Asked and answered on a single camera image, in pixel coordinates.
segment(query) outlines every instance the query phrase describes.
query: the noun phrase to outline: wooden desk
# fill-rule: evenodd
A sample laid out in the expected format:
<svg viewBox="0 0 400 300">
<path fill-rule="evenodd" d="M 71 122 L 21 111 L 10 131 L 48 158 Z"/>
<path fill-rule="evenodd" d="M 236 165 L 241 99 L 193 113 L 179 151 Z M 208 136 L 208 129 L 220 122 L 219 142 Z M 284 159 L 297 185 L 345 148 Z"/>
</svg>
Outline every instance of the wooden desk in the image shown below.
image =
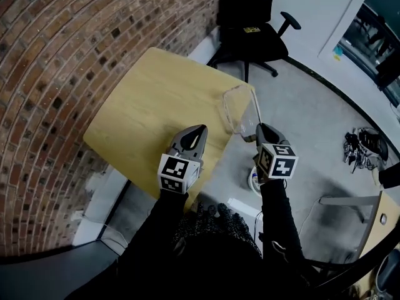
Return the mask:
<svg viewBox="0 0 400 300">
<path fill-rule="evenodd" d="M 224 91 L 245 84 L 211 67 L 154 47 L 127 72 L 84 134 L 103 159 L 155 198 L 157 169 L 173 136 L 208 127 L 204 170 L 189 190 L 188 208 L 221 158 L 230 135 L 218 107 Z M 237 104 L 244 112 L 247 101 Z"/>
<path fill-rule="evenodd" d="M 381 191 L 377 208 L 376 210 L 372 210 L 372 212 L 374 213 L 371 215 L 371 220 L 373 220 L 373 222 L 372 226 L 367 228 L 369 232 L 365 232 L 365 234 L 367 234 L 367 239 L 364 246 L 361 246 L 361 256 L 380 243 L 393 230 L 400 216 L 400 207 L 388 194 Z M 381 224 L 381 215 L 383 213 L 387 216 L 385 225 Z M 372 272 L 370 272 L 359 280 L 358 283 L 361 295 L 367 290 L 370 290 L 371 286 L 374 285 L 373 278 Z"/>
</svg>

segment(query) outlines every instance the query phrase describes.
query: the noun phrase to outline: gray floor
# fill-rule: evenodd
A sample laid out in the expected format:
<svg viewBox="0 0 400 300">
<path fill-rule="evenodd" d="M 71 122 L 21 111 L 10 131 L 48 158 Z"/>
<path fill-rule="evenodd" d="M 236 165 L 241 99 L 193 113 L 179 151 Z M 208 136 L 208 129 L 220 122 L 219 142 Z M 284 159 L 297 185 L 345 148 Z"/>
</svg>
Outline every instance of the gray floor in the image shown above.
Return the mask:
<svg viewBox="0 0 400 300">
<path fill-rule="evenodd" d="M 225 64 L 219 69 L 241 78 L 242 65 L 240 62 Z M 343 163 L 344 135 L 353 128 L 369 124 L 345 101 L 306 73 L 285 61 L 271 65 L 278 70 L 278 77 L 273 78 L 267 71 L 251 66 L 249 83 L 256 89 L 263 122 L 280 130 L 299 156 L 296 172 L 287 182 L 286 191 L 298 231 L 304 223 L 300 239 L 305 256 L 320 261 L 344 261 L 356 250 L 365 225 L 352 209 L 315 202 L 321 196 L 379 194 L 370 171 L 357 169 L 351 174 L 352 168 Z M 251 234 L 254 212 L 261 209 L 261 198 L 248 187 L 255 153 L 255 144 L 246 144 L 239 136 L 233 136 L 200 196 L 206 203 L 223 202 L 231 208 L 232 203 L 239 205 L 233 209 L 241 213 Z M 398 162 L 392 152 L 389 156 L 392 163 Z M 400 204 L 400 189 L 387 193 Z M 152 198 L 133 186 L 110 225 L 131 239 L 153 204 Z M 361 211 L 367 216 L 370 210 Z M 256 231 L 262 231 L 261 221 Z M 110 230 L 105 236 L 118 239 Z"/>
</svg>

